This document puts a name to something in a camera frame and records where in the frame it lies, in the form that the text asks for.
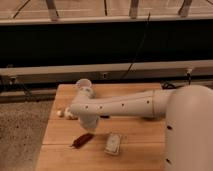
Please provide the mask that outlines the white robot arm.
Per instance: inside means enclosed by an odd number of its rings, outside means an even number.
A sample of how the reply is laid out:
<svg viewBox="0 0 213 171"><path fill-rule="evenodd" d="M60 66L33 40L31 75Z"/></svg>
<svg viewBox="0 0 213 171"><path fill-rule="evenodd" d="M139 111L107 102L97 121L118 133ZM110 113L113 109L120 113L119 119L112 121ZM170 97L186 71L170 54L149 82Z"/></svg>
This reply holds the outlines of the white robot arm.
<svg viewBox="0 0 213 171"><path fill-rule="evenodd" d="M100 115L164 117L165 171L213 171L213 90L200 85L98 98L83 87L70 105L82 127Z"/></svg>

